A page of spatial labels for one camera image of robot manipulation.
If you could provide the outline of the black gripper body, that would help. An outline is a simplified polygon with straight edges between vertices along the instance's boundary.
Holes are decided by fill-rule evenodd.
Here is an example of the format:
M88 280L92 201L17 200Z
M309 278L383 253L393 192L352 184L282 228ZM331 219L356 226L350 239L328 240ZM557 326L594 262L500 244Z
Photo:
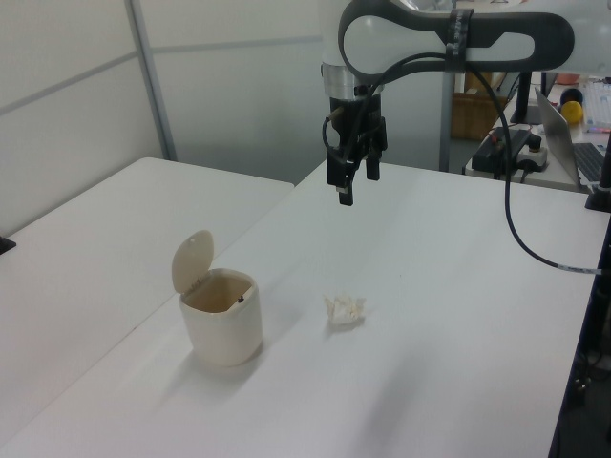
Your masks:
M339 144L327 148L349 161L380 158L388 148L386 121L381 114L381 96L357 100L331 98L327 125L339 135Z

